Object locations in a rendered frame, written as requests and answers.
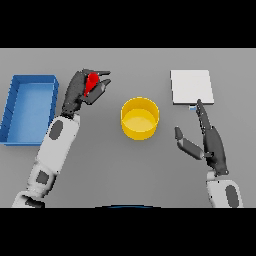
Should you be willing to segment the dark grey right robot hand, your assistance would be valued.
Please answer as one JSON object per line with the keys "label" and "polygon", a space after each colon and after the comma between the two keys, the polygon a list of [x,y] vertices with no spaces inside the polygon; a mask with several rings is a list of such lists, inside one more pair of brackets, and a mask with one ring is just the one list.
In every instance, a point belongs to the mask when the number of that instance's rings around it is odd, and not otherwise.
{"label": "dark grey right robot hand", "polygon": [[207,112],[200,99],[197,100],[196,113],[203,135],[204,148],[200,148],[185,138],[181,129],[176,127],[174,131],[178,148],[196,160],[205,159],[206,164],[215,171],[216,176],[228,175],[229,171],[222,139],[217,129],[210,124]]}

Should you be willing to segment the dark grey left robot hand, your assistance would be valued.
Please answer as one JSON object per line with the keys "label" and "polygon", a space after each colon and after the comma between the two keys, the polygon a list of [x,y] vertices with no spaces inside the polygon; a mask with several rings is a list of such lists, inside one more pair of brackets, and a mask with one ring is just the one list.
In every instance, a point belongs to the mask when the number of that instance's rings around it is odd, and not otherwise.
{"label": "dark grey left robot hand", "polygon": [[[89,72],[96,72],[99,75],[99,82],[92,89],[87,97],[84,96],[85,78]],[[110,71],[95,71],[83,69],[77,71],[72,77],[65,93],[65,99],[62,105],[61,116],[72,119],[76,111],[81,108],[82,103],[92,105],[106,90],[110,84],[110,79],[100,80],[102,75],[109,75]]]}

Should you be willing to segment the red beaker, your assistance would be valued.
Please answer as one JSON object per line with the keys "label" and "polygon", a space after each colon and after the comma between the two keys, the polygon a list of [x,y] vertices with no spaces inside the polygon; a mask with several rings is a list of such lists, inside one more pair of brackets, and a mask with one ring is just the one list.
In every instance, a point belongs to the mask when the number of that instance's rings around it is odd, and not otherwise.
{"label": "red beaker", "polygon": [[85,78],[84,96],[87,97],[92,89],[99,82],[99,75],[96,72],[89,72]]}

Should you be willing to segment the pale square measuring scale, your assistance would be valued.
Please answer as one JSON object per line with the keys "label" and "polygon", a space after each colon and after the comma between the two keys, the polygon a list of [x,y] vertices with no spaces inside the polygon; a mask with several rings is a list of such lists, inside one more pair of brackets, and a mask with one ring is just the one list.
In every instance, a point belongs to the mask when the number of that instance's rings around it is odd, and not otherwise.
{"label": "pale square measuring scale", "polygon": [[174,105],[195,106],[198,99],[204,105],[214,104],[208,70],[171,70],[170,83]]}

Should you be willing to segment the yellow bowl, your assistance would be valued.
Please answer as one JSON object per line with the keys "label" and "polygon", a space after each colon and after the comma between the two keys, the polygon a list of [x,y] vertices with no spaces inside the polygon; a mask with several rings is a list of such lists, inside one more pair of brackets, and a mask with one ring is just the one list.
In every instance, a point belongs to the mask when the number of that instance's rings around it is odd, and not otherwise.
{"label": "yellow bowl", "polygon": [[155,102],[148,98],[131,98],[120,110],[120,125],[124,134],[133,140],[152,137],[160,120],[160,111]]}

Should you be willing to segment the blue tray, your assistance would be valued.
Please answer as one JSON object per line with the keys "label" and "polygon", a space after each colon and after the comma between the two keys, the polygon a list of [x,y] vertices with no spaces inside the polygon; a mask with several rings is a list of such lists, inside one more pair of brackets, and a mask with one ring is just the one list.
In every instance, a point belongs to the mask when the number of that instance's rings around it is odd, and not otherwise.
{"label": "blue tray", "polygon": [[40,146],[55,116],[55,75],[13,75],[0,122],[0,144]]}

